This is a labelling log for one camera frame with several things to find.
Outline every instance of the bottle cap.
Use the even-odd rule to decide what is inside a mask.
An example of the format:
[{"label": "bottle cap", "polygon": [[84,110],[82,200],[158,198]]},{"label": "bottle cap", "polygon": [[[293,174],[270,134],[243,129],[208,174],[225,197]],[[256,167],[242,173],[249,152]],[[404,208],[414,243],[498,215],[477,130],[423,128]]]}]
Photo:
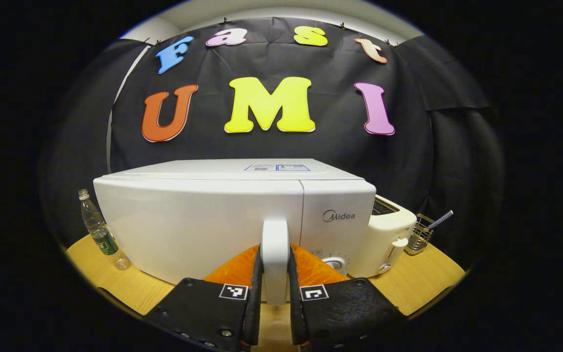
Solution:
[{"label": "bottle cap", "polygon": [[78,191],[78,196],[80,196],[80,200],[85,200],[90,198],[90,196],[88,196],[88,190],[87,189],[81,189]]}]

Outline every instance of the metal basket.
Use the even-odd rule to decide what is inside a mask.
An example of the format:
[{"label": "metal basket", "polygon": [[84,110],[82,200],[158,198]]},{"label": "metal basket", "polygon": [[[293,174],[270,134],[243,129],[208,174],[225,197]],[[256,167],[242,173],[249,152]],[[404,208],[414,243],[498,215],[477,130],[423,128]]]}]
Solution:
[{"label": "metal basket", "polygon": [[410,234],[410,240],[404,248],[405,252],[415,255],[422,252],[432,238],[433,229],[428,229],[434,221],[423,214],[416,214],[416,224]]}]

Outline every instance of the green bottle label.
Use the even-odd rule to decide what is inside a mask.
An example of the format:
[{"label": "green bottle label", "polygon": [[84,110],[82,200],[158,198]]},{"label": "green bottle label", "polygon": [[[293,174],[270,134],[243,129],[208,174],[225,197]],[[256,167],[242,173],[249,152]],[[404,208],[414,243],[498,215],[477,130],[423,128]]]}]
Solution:
[{"label": "green bottle label", "polygon": [[94,239],[94,242],[97,243],[97,247],[101,249],[103,254],[111,256],[119,250],[119,247],[116,245],[116,242],[114,242],[114,239],[112,239],[112,236],[110,236],[110,233],[106,229],[101,229],[100,231],[105,232],[105,234],[98,239],[92,239]]}]

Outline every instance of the wooden table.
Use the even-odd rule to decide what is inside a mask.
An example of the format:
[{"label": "wooden table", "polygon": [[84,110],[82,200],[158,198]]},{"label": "wooden table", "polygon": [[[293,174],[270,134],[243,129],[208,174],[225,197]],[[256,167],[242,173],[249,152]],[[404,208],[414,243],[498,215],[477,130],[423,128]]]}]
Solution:
[{"label": "wooden table", "polygon": [[[127,270],[116,269],[97,249],[90,235],[74,243],[66,253],[93,285],[105,288],[140,314],[147,314],[174,288],[134,265]],[[391,270],[369,280],[407,316],[463,276],[462,268],[430,243],[415,256],[402,253]],[[290,332],[290,303],[262,304],[259,343],[252,347],[254,352],[296,352]]]}]

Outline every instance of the plastic water bottle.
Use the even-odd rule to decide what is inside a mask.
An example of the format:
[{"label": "plastic water bottle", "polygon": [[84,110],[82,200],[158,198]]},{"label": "plastic water bottle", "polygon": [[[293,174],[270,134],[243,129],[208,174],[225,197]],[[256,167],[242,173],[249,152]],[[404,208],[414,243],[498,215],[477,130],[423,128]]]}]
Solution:
[{"label": "plastic water bottle", "polygon": [[125,270],[130,267],[130,259],[119,249],[106,225],[106,221],[90,200],[87,189],[81,189],[78,194],[82,202],[84,224],[94,242],[97,243],[97,247],[101,249],[101,252],[107,256],[116,269]]}]

